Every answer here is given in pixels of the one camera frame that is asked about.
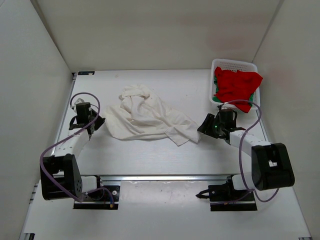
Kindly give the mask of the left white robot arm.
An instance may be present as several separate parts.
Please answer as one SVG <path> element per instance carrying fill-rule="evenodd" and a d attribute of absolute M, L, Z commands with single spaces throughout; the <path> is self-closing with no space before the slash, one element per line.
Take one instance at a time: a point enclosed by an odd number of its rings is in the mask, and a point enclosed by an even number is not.
<path fill-rule="evenodd" d="M 105 194 L 104 186 L 97 183 L 96 176 L 81 176 L 77 158 L 105 119 L 81 98 L 71 108 L 76 112 L 69 123 L 68 135 L 72 138 L 59 144 L 53 155 L 44 157 L 43 166 L 71 195 L 80 198 L 87 193 L 93 200 L 100 200 Z"/>

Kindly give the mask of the white t shirt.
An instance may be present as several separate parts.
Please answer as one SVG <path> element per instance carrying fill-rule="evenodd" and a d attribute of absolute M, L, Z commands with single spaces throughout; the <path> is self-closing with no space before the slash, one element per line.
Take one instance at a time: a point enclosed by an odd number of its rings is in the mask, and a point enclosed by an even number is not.
<path fill-rule="evenodd" d="M 119 105 L 109 105 L 103 111 L 105 125 L 113 138 L 123 141 L 169 138 L 177 146 L 199 142 L 198 125 L 144 84 L 126 86 L 119 99 Z"/>

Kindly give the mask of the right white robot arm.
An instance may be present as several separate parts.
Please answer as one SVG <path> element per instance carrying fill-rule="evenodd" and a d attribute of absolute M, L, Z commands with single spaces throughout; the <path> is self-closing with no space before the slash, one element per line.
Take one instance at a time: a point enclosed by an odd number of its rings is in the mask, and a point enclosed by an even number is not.
<path fill-rule="evenodd" d="M 216 115 L 207 114 L 197 129 L 199 133 L 222 139 L 238 148 L 240 174 L 227 181 L 224 193 L 230 200 L 238 199 L 244 190 L 264 191 L 292 187 L 295 175 L 286 146 L 271 143 L 249 134 L 237 126 L 238 113 L 220 109 Z"/>

